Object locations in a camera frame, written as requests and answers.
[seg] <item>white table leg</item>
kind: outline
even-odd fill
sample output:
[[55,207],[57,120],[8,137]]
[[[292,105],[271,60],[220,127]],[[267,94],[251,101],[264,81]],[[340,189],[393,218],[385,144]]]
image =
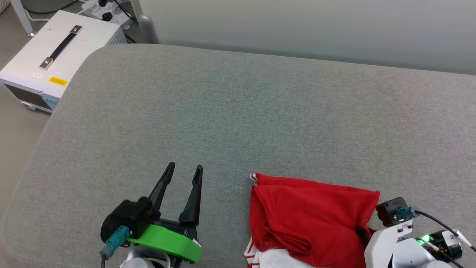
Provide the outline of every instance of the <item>white table leg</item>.
[[23,28],[27,32],[28,36],[33,37],[35,36],[36,32],[33,31],[33,27],[31,26],[30,21],[28,20],[27,14],[21,5],[21,0],[11,0],[11,5],[15,9],[18,18],[20,19]]

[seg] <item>red cloth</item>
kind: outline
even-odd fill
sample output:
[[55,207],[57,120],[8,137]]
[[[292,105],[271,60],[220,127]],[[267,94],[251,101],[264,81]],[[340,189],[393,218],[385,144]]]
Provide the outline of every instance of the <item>red cloth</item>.
[[380,192],[256,174],[249,225],[256,248],[286,248],[315,267],[364,268],[366,226]]

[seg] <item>power socket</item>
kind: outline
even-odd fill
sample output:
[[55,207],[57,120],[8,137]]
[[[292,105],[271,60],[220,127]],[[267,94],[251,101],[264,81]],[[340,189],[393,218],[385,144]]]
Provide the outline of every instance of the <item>power socket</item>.
[[119,24],[123,31],[129,30],[130,26],[134,23],[115,2],[107,2],[102,7],[99,5],[99,0],[88,0],[81,7],[84,10],[84,14],[98,20],[103,20],[103,15],[110,12],[112,18],[108,22]]

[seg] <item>glowing green led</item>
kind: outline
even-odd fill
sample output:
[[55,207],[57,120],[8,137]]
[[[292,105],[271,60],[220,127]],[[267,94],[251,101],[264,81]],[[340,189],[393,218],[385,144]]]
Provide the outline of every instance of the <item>glowing green led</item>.
[[430,239],[431,239],[430,235],[425,235],[425,236],[421,237],[421,240],[426,241],[426,242],[430,241]]

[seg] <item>green plastic part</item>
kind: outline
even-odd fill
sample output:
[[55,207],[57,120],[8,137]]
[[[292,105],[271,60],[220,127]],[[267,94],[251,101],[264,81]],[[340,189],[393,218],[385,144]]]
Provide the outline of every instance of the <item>green plastic part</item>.
[[200,261],[200,255],[202,254],[202,248],[190,238],[153,224],[147,227],[139,239],[129,238],[128,241],[160,250],[194,263]]

